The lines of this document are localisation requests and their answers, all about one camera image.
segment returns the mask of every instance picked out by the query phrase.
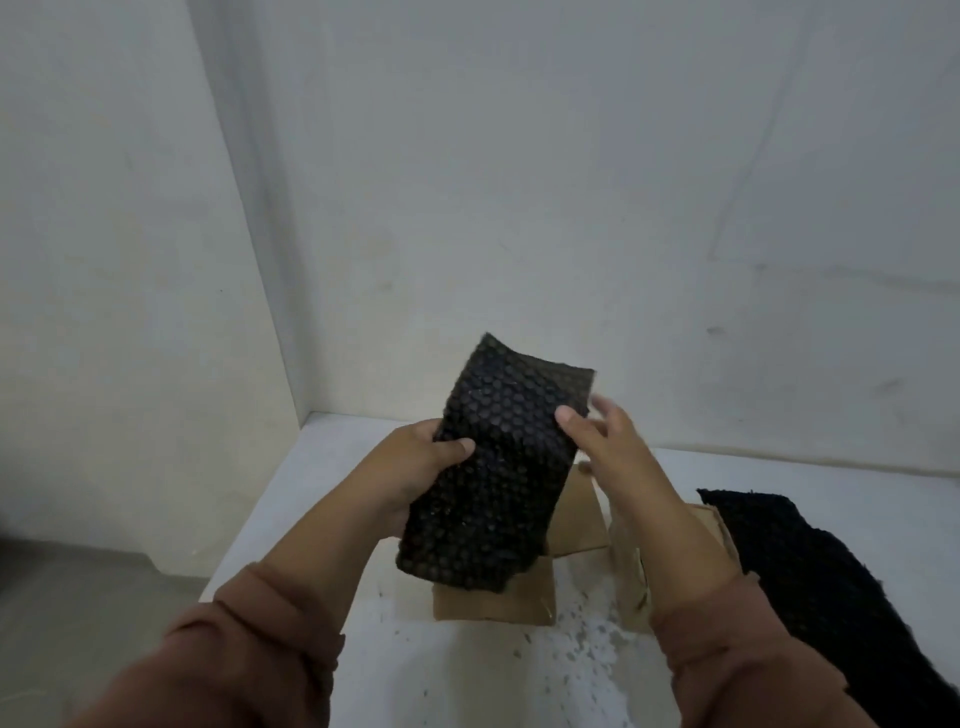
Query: sleeve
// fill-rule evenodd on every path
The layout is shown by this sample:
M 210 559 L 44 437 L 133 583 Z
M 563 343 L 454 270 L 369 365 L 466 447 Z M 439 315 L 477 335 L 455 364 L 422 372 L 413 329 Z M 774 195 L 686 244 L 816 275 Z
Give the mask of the sleeve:
M 69 728 L 325 728 L 343 643 L 307 591 L 253 564 L 184 613 Z
M 655 619 L 684 728 L 876 726 L 843 674 L 790 637 L 755 574 Z

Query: white table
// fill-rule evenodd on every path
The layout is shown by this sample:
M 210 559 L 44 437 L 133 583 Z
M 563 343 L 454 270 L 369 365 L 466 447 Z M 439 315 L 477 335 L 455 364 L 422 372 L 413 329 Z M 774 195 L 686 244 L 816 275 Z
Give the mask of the white table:
M 314 414 L 203 599 L 261 558 L 398 423 Z M 960 487 L 874 473 L 675 450 L 657 456 L 681 495 L 697 488 L 790 497 L 879 579 L 926 656 L 960 683 Z M 374 552 L 336 674 L 331 725 L 676 726 L 669 672 L 649 637 L 621 632 L 606 551 L 555 562 L 558 624 L 434 622 L 430 585 Z

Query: cardboard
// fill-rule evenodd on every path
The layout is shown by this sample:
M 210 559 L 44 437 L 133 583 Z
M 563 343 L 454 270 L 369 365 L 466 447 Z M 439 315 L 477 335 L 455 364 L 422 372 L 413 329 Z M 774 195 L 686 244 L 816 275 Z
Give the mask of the cardboard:
M 709 505 L 688 503 L 687 507 L 739 565 L 740 556 L 736 552 L 730 531 L 720 518 L 720 512 Z M 650 617 L 653 614 L 654 603 L 643 572 L 643 559 L 623 518 L 615 508 L 611 509 L 610 537 L 613 583 L 616 587 L 620 626 L 630 632 L 649 634 L 652 632 Z
M 433 585 L 433 618 L 486 619 L 551 626 L 557 618 L 553 559 L 541 556 L 530 570 L 507 582 L 503 594 Z
M 593 478 L 574 466 L 546 532 L 546 552 L 557 558 L 609 545 L 610 534 L 593 489 Z
M 549 626 L 557 615 L 553 559 L 610 545 L 593 478 L 574 467 L 546 533 L 546 556 L 507 583 L 503 594 L 433 585 L 433 617 Z

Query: gray floor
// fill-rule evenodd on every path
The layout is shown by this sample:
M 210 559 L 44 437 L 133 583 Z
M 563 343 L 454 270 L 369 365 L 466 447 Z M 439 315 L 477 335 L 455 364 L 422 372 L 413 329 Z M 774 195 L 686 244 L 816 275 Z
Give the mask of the gray floor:
M 204 583 L 146 557 L 0 542 L 0 726 L 61 725 L 155 646 Z

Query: bubble wrap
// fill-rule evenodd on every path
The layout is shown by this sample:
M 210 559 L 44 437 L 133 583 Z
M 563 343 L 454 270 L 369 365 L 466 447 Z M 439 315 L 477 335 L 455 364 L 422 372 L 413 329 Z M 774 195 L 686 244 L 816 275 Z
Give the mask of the bubble wrap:
M 568 404 L 587 415 L 592 369 L 508 349 L 490 334 L 457 379 L 437 440 L 477 449 L 410 507 L 396 565 L 462 589 L 502 592 L 544 553 L 547 526 L 577 447 L 557 426 Z

